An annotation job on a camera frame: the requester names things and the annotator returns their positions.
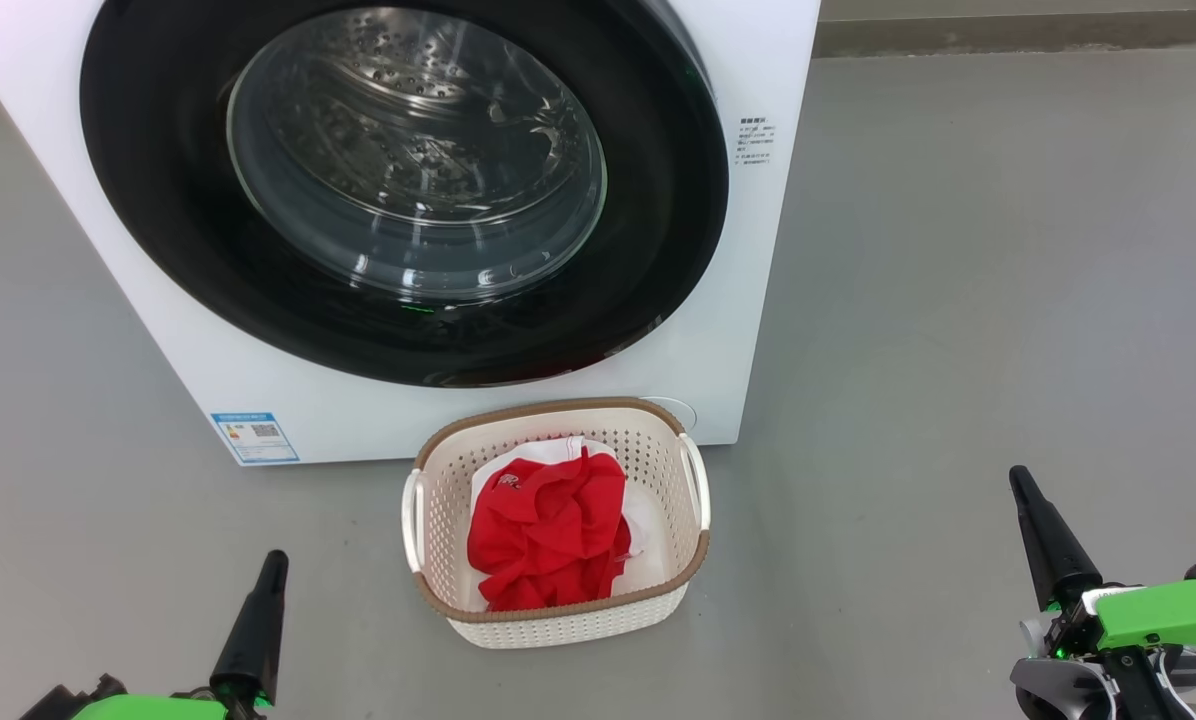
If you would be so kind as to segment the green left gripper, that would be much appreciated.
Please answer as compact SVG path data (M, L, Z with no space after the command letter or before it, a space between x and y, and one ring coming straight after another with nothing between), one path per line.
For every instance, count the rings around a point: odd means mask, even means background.
M210 673L209 687L169 696L132 694L112 675L103 675L94 691L51 688L23 712L22 719L269 719L281 665L288 569L287 553L273 550L266 555Z

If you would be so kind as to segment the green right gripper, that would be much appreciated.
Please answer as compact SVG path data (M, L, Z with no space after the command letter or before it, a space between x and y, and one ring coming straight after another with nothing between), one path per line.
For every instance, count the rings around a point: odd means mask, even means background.
M1009 487L1043 633L1046 719L1196 719L1196 565L1179 582L1104 582L1029 468Z

